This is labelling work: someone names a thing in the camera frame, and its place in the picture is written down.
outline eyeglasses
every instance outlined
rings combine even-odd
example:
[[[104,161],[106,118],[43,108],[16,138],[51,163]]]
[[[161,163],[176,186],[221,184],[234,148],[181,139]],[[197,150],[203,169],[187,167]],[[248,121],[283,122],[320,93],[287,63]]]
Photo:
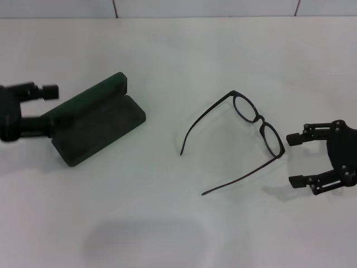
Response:
[[[222,103],[224,100],[226,100],[227,98],[233,96],[233,106],[234,109],[236,110],[236,112],[241,116],[241,118],[243,118],[244,120],[246,120],[248,123],[257,123],[260,119],[262,120],[262,125],[259,129],[260,134],[262,135],[264,142],[269,150],[269,152],[272,154],[273,159],[269,160],[267,163],[265,163],[264,165],[258,167],[257,169],[253,170],[252,172],[248,173],[247,175],[244,175],[243,177],[240,177],[237,180],[231,181],[230,183],[226,183],[223,184],[221,186],[218,186],[216,188],[213,188],[211,190],[208,190],[206,192],[204,192],[202,195],[206,195],[209,194],[213,191],[216,191],[222,187],[225,187],[227,185],[236,183],[237,181],[243,180],[244,178],[254,174],[255,172],[257,172],[258,170],[266,167],[267,165],[271,164],[273,161],[279,159],[280,157],[283,156],[283,154],[285,153],[285,148],[283,146],[283,142],[281,141],[281,138],[279,137],[278,132],[275,130],[275,128],[273,128],[272,125],[270,125],[268,122],[265,121],[264,117],[261,116],[256,107],[254,106],[254,104],[244,95],[240,94],[239,92],[233,90],[231,92],[229,92],[227,95],[225,95],[224,97],[222,97],[219,101],[217,101],[215,104],[213,104],[206,112],[204,112],[199,119],[196,120],[196,122],[190,127],[189,131],[186,134],[185,140],[184,140],[184,144],[182,145],[182,149],[181,149],[181,153],[180,155],[182,155],[182,153],[184,152],[184,148],[185,148],[185,144],[186,144],[186,140],[187,137],[189,135],[189,133],[191,132],[191,130],[193,129],[193,127],[205,116],[207,115],[210,111],[212,111],[215,107],[217,107],[220,103]]]

